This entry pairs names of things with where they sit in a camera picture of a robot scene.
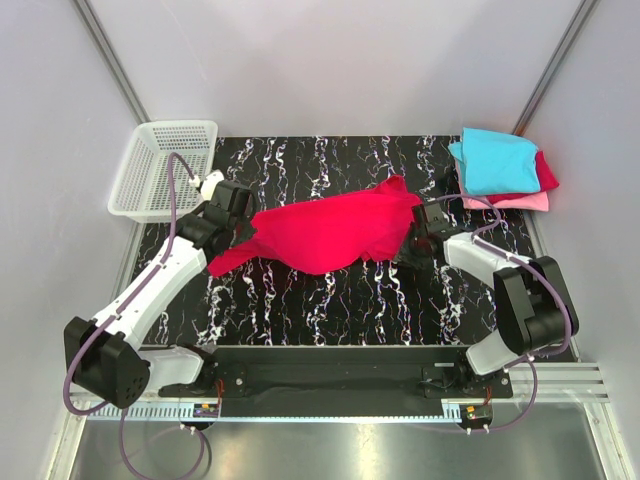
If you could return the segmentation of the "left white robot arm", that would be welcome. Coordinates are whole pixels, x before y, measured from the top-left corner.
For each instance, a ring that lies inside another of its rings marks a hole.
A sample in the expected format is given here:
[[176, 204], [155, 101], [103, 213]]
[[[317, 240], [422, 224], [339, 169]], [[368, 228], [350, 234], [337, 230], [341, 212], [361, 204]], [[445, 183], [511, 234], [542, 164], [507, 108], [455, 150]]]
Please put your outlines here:
[[63, 333], [66, 408], [76, 414], [70, 389], [77, 385], [104, 405], [126, 409], [146, 390], [183, 385], [196, 396], [215, 386], [216, 372], [203, 353], [188, 347], [146, 349], [144, 340], [180, 291], [231, 247], [250, 239], [257, 200], [247, 187], [215, 182], [204, 200], [173, 217], [169, 236], [142, 273], [91, 319], [73, 318]]

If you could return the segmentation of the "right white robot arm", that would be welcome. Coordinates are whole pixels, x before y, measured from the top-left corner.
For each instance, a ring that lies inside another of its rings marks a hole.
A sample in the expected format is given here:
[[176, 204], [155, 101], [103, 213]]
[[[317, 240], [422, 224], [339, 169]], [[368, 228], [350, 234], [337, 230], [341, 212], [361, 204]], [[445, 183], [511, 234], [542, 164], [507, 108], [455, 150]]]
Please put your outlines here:
[[566, 282], [556, 260], [528, 258], [497, 247], [479, 231], [464, 232], [445, 218], [438, 202], [412, 209], [413, 220], [395, 261], [421, 268], [437, 258], [494, 291], [496, 329], [470, 346], [454, 384], [476, 396], [490, 374], [535, 356], [555, 356], [579, 330]]

